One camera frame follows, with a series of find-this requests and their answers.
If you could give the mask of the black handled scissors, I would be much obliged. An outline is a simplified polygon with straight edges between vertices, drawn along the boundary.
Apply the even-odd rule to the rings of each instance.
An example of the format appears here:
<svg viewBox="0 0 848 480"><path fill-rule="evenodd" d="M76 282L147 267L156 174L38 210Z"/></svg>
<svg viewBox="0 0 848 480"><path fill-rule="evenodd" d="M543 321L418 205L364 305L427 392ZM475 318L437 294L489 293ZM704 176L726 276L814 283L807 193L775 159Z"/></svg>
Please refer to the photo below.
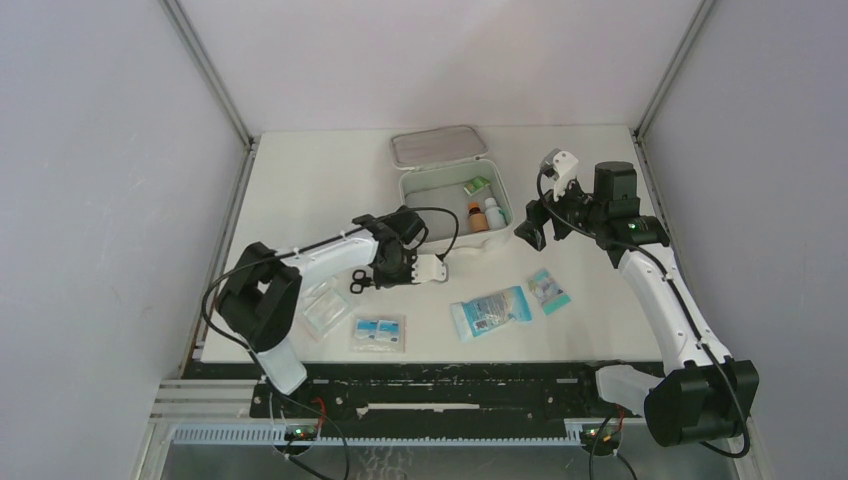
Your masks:
<svg viewBox="0 0 848 480"><path fill-rule="evenodd" d="M351 275L351 284L349 286L349 291L351 294L359 295L362 294L366 289L371 288L374 285L373 279L368 275L368 272L364 269L356 269L352 272Z"/></svg>

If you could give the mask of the white plastic bottle green label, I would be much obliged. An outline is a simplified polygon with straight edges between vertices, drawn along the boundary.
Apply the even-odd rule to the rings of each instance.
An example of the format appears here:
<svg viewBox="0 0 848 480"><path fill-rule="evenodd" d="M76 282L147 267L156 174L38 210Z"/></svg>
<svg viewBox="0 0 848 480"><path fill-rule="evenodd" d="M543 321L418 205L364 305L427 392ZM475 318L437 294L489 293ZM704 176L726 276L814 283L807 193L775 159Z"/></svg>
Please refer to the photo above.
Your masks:
<svg viewBox="0 0 848 480"><path fill-rule="evenodd" d="M484 206L484 213L490 230L500 230L507 226L506 215L494 197L486 198Z"/></svg>

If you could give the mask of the brown bottle orange cap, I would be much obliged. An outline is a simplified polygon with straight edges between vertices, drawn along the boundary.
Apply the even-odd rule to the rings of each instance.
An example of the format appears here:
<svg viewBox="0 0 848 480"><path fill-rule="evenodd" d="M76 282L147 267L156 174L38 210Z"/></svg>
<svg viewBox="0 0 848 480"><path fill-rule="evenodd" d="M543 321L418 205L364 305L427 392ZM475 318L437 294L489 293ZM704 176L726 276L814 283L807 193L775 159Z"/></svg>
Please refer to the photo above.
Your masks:
<svg viewBox="0 0 848 480"><path fill-rule="evenodd" d="M471 202L468 205L468 224L472 233L490 230L487 217L477 202Z"/></svg>

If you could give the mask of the small green medicine box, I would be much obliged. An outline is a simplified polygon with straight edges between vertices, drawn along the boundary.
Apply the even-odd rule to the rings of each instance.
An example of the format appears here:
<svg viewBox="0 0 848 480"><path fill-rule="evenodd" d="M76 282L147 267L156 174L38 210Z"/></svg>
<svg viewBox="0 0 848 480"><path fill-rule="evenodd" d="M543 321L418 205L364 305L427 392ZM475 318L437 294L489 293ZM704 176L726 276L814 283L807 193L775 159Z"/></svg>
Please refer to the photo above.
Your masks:
<svg viewBox="0 0 848 480"><path fill-rule="evenodd" d="M469 197L473 197L474 195L488 188L490 184L491 182L489 179L483 176L475 176L463 184L463 191Z"/></svg>

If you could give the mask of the large blue white pouch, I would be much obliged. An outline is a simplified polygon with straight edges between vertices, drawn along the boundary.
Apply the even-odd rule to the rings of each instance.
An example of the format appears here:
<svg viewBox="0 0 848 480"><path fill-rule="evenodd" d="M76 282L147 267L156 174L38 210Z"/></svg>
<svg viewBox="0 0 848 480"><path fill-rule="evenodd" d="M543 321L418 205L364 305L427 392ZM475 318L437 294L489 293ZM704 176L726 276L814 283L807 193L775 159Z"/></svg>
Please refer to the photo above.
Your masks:
<svg viewBox="0 0 848 480"><path fill-rule="evenodd" d="M463 342L484 336L510 323L529 323L532 312L523 289L512 286L492 294L450 305L450 314Z"/></svg>

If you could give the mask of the white medicine kit case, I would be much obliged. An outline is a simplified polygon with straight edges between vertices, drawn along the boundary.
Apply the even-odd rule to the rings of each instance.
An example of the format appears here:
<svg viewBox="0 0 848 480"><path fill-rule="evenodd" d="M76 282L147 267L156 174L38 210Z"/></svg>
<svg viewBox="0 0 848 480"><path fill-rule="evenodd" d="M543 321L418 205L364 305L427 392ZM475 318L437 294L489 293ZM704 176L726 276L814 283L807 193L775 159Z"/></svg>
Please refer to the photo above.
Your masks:
<svg viewBox="0 0 848 480"><path fill-rule="evenodd" d="M514 223L505 182L496 163L488 157L489 148L479 131L470 125L455 125L401 133L389 140L399 179L402 203L421 207L419 213L429 228L422 249L439 253L455 239L454 248L463 252L494 250L508 241ZM463 184L483 176L491 184L473 197ZM507 226L500 230L472 233L468 205L477 202L485 211L484 200L494 197L506 215Z"/></svg>

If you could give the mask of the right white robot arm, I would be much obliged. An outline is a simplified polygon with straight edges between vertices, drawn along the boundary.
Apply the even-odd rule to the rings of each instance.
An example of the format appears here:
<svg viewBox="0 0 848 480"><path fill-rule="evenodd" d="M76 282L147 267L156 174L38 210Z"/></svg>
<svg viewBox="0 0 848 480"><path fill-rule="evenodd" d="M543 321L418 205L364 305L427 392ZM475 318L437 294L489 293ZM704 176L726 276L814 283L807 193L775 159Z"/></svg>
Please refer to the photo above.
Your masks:
<svg viewBox="0 0 848 480"><path fill-rule="evenodd" d="M578 388L579 406L602 416L617 404L644 418L663 447L699 443L728 458L747 456L758 371L735 359L709 329L680 278L666 230L640 211L635 167L598 164L591 192L551 163L540 167L535 182L545 178L553 188L536 190L515 235L537 251L546 246L546 224L557 240L570 233L594 240L637 297L663 363L661 377L624 363L598 368Z"/></svg>

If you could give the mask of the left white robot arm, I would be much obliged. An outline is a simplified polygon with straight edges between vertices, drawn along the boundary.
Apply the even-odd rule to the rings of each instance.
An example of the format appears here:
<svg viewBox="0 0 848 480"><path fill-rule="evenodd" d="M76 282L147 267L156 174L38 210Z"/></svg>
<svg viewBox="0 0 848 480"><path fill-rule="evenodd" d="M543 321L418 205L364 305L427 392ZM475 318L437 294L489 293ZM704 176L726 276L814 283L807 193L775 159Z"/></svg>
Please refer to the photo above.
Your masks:
<svg viewBox="0 0 848 480"><path fill-rule="evenodd" d="M411 243L426 230L413 209L362 215L352 229L281 253L262 242L248 245L236 265L213 280L202 296L201 318L244 349L274 391L274 404L290 417L311 407L307 370L289 339L299 299L307 289L351 269L357 289L416 283L421 258Z"/></svg>

